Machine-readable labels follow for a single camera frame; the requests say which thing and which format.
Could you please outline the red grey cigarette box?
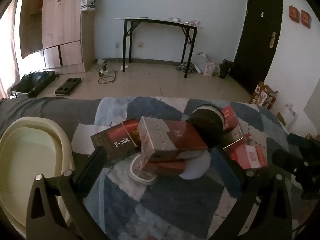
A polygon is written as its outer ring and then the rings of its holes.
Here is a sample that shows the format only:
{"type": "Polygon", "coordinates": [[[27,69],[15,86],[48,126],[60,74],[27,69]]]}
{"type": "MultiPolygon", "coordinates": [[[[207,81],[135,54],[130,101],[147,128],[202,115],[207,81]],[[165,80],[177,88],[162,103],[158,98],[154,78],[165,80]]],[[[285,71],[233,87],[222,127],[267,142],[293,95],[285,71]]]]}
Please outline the red grey cigarette box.
{"type": "Polygon", "coordinates": [[[187,162],[204,157],[208,147],[187,122],[143,116],[138,125],[143,172],[180,175],[187,162]]]}

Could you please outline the red white small box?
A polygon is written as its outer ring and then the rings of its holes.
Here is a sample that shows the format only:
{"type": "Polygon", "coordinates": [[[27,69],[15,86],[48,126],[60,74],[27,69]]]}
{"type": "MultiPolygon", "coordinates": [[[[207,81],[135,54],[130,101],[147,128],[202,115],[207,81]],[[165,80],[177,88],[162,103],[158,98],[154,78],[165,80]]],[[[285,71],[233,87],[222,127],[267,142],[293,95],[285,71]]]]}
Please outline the red white small box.
{"type": "Polygon", "coordinates": [[[267,161],[261,146],[241,145],[233,149],[229,156],[236,161],[244,170],[252,170],[267,166],[267,161]]]}

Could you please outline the cream plastic basin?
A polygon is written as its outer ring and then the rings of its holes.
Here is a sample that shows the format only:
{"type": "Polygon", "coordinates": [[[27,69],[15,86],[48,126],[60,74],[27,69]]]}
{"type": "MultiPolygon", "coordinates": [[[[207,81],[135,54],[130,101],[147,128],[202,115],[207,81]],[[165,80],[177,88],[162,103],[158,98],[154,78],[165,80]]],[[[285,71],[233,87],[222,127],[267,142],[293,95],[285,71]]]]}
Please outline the cream plastic basin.
{"type": "Polygon", "coordinates": [[[1,208],[23,237],[36,175],[59,177],[73,169],[71,144],[56,122],[27,116],[5,130],[1,137],[1,208]]]}

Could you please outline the red cigarette box under jar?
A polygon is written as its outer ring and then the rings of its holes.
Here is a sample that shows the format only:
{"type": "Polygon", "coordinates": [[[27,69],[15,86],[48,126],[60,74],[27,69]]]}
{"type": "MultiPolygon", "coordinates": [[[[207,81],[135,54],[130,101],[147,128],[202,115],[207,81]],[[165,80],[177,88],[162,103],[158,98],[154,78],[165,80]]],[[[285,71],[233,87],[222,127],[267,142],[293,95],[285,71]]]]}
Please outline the red cigarette box under jar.
{"type": "Polygon", "coordinates": [[[231,105],[222,110],[225,118],[225,126],[223,130],[223,148],[233,149],[240,146],[244,142],[244,134],[240,127],[240,122],[231,105]]]}

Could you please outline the black cylindrical jar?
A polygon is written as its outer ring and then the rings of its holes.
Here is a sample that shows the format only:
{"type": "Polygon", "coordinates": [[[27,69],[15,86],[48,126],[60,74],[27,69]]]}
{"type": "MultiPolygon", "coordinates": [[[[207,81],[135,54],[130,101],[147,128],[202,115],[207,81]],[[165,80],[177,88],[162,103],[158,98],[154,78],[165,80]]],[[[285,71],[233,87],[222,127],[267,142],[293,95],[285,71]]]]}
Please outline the black cylindrical jar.
{"type": "Polygon", "coordinates": [[[222,145],[225,117],[216,106],[205,104],[197,107],[186,122],[195,128],[208,150],[222,145]]]}

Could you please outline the white round lid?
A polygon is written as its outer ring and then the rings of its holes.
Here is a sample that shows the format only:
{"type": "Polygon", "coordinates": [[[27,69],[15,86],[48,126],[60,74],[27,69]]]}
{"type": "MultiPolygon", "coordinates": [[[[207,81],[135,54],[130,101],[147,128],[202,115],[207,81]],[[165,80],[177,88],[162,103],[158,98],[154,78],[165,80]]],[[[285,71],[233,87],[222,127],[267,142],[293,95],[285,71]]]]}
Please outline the white round lid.
{"type": "Polygon", "coordinates": [[[143,172],[140,170],[140,156],[137,154],[130,164],[129,175],[130,177],[143,185],[152,185],[157,180],[157,175],[149,172],[143,172]]]}

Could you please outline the dark red cigarette box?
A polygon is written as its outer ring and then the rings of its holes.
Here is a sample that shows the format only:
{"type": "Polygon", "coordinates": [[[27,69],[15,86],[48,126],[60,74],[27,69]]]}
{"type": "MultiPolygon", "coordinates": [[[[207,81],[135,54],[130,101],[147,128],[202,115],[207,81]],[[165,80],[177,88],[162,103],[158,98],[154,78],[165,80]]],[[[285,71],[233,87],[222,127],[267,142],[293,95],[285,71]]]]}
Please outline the dark red cigarette box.
{"type": "Polygon", "coordinates": [[[135,118],[101,131],[91,136],[91,140],[94,148],[102,146],[106,149],[107,165],[116,164],[141,149],[138,121],[135,118]]]}

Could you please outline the grey bed sheet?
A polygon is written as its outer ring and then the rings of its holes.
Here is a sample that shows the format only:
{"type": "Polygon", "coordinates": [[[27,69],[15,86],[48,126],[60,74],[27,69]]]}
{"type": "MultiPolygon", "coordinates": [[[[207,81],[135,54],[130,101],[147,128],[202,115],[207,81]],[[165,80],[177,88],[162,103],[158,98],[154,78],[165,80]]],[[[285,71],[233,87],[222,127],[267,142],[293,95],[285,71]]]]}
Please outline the grey bed sheet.
{"type": "Polygon", "coordinates": [[[1,134],[17,119],[32,116],[56,122],[69,140],[78,124],[92,125],[100,100],[76,100],[44,97],[39,99],[2,99],[0,103],[1,134]]]}

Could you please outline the black foam tray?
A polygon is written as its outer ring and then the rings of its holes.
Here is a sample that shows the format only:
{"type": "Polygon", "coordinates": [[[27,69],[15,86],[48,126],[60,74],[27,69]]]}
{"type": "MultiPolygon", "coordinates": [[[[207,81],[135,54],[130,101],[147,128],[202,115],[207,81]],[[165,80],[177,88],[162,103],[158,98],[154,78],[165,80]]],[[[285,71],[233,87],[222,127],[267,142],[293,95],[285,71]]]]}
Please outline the black foam tray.
{"type": "Polygon", "coordinates": [[[58,89],[55,90],[54,94],[56,96],[70,96],[81,82],[82,79],[79,77],[68,78],[58,89]]]}

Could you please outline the black open suitcase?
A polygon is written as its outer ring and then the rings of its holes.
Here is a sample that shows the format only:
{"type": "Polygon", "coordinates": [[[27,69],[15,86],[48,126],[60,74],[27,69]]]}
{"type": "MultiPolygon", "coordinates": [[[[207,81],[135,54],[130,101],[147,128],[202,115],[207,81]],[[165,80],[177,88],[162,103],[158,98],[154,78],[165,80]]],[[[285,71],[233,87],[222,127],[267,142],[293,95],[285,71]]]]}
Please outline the black open suitcase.
{"type": "Polygon", "coordinates": [[[24,75],[19,83],[9,90],[14,98],[36,98],[56,79],[54,71],[33,72],[24,75]]]}

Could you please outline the black door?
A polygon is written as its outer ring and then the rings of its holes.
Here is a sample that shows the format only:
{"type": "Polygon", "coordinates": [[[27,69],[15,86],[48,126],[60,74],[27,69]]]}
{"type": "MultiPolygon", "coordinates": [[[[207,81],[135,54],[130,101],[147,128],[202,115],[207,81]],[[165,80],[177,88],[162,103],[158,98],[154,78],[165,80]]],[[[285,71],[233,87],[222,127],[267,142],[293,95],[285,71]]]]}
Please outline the black door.
{"type": "Polygon", "coordinates": [[[251,95],[270,70],[282,18],[283,0],[247,0],[242,35],[229,75],[251,95]]]}

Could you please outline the wooden wardrobe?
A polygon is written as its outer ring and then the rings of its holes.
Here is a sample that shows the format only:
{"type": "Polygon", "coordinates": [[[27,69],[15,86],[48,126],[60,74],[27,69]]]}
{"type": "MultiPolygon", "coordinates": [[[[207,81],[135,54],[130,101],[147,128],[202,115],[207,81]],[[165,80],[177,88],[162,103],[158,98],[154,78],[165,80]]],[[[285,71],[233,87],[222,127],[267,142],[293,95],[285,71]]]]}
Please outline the wooden wardrobe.
{"type": "Polygon", "coordinates": [[[25,71],[84,73],[94,63],[94,12],[82,0],[18,0],[17,56],[25,71]]]}

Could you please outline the black folding table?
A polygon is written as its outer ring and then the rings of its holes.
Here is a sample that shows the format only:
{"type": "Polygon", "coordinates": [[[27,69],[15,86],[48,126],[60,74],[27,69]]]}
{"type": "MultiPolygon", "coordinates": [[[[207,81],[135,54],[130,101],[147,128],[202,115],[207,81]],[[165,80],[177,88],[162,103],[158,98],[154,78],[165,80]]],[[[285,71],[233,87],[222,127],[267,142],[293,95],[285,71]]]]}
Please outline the black folding table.
{"type": "Polygon", "coordinates": [[[195,48],[199,24],[193,22],[179,22],[174,20],[160,20],[149,17],[117,17],[116,20],[123,21],[123,44],[122,44],[122,67],[126,71],[127,64],[131,64],[133,58],[134,38],[146,38],[153,49],[159,52],[153,56],[159,57],[169,51],[166,46],[177,45],[174,49],[178,53],[178,62],[187,63],[184,78],[188,77],[195,48]]]}

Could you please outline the cardboard box by wall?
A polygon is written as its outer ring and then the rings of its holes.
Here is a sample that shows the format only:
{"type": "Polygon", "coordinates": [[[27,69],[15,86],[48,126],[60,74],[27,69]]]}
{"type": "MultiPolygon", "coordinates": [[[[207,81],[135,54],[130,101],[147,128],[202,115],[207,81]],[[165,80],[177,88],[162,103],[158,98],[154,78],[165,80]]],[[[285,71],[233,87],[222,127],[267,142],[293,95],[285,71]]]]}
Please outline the cardboard box by wall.
{"type": "Polygon", "coordinates": [[[264,106],[271,109],[277,98],[278,91],[272,90],[268,85],[260,81],[249,101],[250,104],[264,106]]]}

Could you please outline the red wall decorations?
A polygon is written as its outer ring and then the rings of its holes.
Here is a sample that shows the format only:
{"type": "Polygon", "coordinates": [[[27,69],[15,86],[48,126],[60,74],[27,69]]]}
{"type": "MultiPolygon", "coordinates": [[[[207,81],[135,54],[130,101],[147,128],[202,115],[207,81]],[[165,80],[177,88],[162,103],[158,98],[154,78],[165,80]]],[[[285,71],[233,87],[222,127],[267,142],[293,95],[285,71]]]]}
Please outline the red wall decorations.
{"type": "Polygon", "coordinates": [[[289,18],[296,23],[301,23],[307,28],[311,28],[311,16],[308,12],[301,10],[299,11],[294,6],[289,6],[289,18]]]}

